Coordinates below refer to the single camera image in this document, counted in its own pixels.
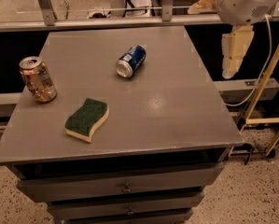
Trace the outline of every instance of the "green sponge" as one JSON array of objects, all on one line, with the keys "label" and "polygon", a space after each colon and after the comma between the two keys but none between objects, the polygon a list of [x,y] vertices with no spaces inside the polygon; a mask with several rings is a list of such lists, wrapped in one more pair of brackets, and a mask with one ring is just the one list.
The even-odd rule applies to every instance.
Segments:
[{"label": "green sponge", "polygon": [[65,131],[68,135],[91,143],[94,132],[108,118],[108,105],[101,101],[86,99],[80,107],[65,122]]}]

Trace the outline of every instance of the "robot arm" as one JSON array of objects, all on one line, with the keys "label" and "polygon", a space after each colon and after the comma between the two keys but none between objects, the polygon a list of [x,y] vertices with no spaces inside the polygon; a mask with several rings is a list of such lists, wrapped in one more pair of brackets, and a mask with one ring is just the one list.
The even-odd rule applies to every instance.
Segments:
[{"label": "robot arm", "polygon": [[243,58],[252,42],[252,24],[262,21],[278,0],[200,0],[188,14],[216,11],[225,23],[233,26],[232,32],[222,36],[223,74],[232,78],[240,69]]}]

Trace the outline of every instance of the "brown can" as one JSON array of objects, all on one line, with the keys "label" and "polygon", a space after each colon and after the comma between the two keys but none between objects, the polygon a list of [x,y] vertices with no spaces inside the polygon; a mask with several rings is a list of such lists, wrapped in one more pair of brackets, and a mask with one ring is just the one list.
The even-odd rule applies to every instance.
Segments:
[{"label": "brown can", "polygon": [[56,97],[57,92],[48,68],[39,57],[30,56],[21,60],[20,73],[37,102],[46,103]]}]

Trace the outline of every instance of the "can top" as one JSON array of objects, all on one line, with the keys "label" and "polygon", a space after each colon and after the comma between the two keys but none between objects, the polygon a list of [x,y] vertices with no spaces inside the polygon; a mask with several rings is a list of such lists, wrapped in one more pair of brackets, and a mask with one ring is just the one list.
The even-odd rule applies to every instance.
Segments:
[{"label": "can top", "polygon": [[131,77],[133,74],[133,70],[130,65],[122,60],[117,61],[117,72],[121,77]]},{"label": "can top", "polygon": [[20,61],[20,68],[34,69],[42,63],[42,60],[37,56],[29,56]]}]

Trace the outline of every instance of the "soda can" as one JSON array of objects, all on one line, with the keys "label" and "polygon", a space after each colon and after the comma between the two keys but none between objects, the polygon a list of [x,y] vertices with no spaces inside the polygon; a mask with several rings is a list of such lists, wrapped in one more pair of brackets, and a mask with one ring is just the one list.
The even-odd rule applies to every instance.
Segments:
[{"label": "soda can", "polygon": [[37,102],[46,103],[56,97],[57,92],[48,68],[39,57],[30,56],[21,60],[20,74]]},{"label": "soda can", "polygon": [[130,47],[116,62],[118,74],[121,77],[131,77],[145,59],[146,50],[143,47]]}]

